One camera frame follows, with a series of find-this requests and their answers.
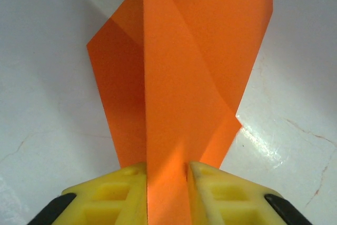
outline black rubber tip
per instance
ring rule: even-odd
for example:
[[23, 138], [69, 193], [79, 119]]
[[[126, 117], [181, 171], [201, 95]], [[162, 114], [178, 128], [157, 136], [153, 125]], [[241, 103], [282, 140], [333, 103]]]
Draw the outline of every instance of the black rubber tip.
[[28, 225], [51, 225], [75, 198], [74, 193], [55, 198]]
[[288, 200], [273, 194], [266, 194], [264, 198], [287, 225], [312, 225]]

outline folded orange paper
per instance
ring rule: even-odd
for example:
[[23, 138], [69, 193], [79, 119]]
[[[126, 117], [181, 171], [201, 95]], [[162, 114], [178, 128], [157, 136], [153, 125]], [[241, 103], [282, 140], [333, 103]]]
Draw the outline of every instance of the folded orange paper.
[[272, 0], [125, 0], [88, 43], [122, 167], [146, 161], [149, 224], [190, 224], [187, 163], [219, 167]]

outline glossy white surface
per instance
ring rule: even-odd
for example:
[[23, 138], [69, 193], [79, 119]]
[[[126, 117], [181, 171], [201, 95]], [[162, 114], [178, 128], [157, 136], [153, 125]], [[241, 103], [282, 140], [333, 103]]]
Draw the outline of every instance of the glossy white surface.
[[[0, 0], [0, 224], [118, 169], [85, 45], [122, 0]], [[222, 169], [337, 210], [337, 0], [275, 0]]]

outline white surface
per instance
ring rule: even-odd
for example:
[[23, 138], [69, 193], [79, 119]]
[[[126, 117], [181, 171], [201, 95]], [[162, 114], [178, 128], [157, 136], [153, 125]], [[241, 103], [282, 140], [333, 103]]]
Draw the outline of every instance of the white surface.
[[[0, 0], [0, 224], [118, 169], [85, 48], [122, 0]], [[337, 210], [337, 0], [275, 0], [222, 169]]]

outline yellow object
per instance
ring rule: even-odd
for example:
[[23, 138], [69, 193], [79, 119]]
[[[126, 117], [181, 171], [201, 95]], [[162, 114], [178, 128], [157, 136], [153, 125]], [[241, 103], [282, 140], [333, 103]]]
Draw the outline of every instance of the yellow object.
[[145, 225], [146, 165], [136, 164], [70, 187], [76, 198], [53, 225]]
[[264, 198], [274, 190], [199, 162], [187, 182], [193, 225], [286, 225]]

